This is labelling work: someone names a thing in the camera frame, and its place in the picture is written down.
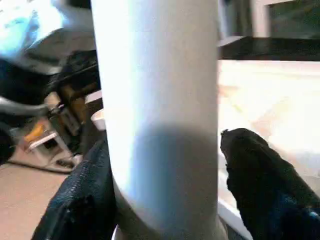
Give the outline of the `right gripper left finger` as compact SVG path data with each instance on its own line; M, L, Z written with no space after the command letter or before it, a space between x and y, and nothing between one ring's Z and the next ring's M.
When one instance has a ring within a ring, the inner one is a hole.
M49 201L33 240L110 240L116 200L108 140L96 142Z

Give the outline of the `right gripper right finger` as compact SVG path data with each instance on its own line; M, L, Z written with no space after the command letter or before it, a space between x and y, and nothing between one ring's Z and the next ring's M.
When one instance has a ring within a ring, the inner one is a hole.
M318 240L320 197L257 133L221 132L227 188L254 240Z

